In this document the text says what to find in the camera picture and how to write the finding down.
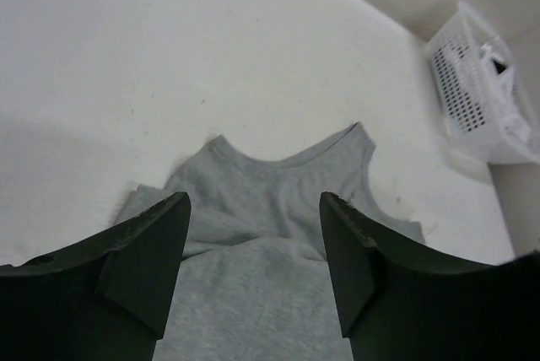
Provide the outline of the grey tank top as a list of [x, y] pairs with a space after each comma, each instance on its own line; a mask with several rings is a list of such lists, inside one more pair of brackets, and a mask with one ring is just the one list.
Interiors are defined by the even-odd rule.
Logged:
[[279, 161], [259, 161], [216, 137], [165, 187], [139, 186], [128, 220], [172, 193], [192, 204], [188, 235], [158, 360], [350, 360], [340, 332], [321, 234], [324, 191], [416, 241], [418, 223], [377, 205], [375, 144], [353, 124]]

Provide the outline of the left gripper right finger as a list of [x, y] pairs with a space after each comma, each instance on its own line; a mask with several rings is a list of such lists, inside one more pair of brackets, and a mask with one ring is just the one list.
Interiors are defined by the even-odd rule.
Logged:
[[357, 360], [536, 360], [539, 254], [487, 265], [429, 248], [331, 192], [321, 230]]

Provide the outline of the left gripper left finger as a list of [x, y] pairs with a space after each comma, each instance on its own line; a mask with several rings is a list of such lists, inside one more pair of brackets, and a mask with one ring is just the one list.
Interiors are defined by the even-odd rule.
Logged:
[[60, 250], [1, 268], [4, 360], [150, 360], [189, 227], [177, 192]]

